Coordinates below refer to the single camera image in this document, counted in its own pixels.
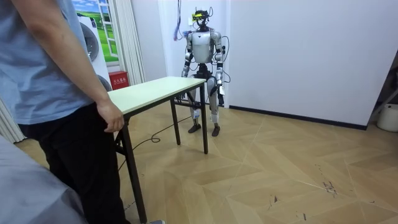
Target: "white appliance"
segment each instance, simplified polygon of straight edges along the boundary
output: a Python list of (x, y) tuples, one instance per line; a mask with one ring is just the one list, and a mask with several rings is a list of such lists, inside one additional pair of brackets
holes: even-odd
[(106, 68), (105, 57), (102, 51), (100, 36), (98, 35), (96, 23), (94, 19), (90, 17), (81, 15), (78, 17), (81, 29), (83, 30), (83, 34), (85, 36), (88, 55), (90, 56), (94, 71), (97, 75), (104, 78), (110, 85), (111, 81), (109, 79), (108, 69)]

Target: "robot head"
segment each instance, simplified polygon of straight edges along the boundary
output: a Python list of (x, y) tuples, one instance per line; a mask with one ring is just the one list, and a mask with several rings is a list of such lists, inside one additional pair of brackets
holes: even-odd
[(196, 22), (199, 26), (199, 31), (205, 32), (209, 31), (209, 27), (206, 26), (206, 22), (209, 21), (209, 13), (204, 10), (197, 10), (194, 14), (192, 14), (192, 21)]

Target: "black metal table leg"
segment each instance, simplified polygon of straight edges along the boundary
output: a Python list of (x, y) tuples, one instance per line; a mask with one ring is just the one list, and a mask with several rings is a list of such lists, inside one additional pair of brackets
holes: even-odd
[(172, 99), (170, 100), (170, 104), (171, 104), (171, 106), (172, 106), (172, 115), (173, 115), (175, 139), (177, 140), (177, 144), (178, 144), (178, 145), (181, 145), (180, 131), (178, 130), (178, 120), (177, 120), (177, 112), (175, 111), (175, 102), (174, 102), (174, 98), (172, 98)]
[(200, 89), (200, 109), (201, 109), (201, 125), (203, 131), (203, 147), (205, 154), (209, 153), (207, 145), (207, 123), (206, 123), (206, 101), (205, 101), (205, 84), (199, 87)]
[(127, 124), (128, 122), (126, 122), (122, 130), (120, 130), (122, 132), (121, 141), (123, 144), (124, 152), (126, 153), (126, 164), (127, 168), (129, 169), (132, 191), (134, 192), (134, 198), (136, 199), (139, 220), (141, 223), (147, 223), (148, 219), (145, 212), (144, 199), (142, 198), (141, 186), (139, 185), (136, 160), (134, 159), (134, 154), (132, 152), (131, 140)]

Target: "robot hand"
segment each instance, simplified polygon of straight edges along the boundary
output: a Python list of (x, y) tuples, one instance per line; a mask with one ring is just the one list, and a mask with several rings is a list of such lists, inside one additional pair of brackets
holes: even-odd
[(182, 70), (181, 77), (183, 77), (183, 78), (187, 78), (188, 77), (188, 71), (186, 71), (185, 68)]

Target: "light blue shirt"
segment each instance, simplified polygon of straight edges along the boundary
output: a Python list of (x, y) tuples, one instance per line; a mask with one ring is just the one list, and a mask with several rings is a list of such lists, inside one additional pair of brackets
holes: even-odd
[[(87, 51), (72, 0), (57, 2)], [(0, 0), (0, 30), (0, 98), (16, 123), (53, 121), (93, 102), (32, 37), (10, 0)]]

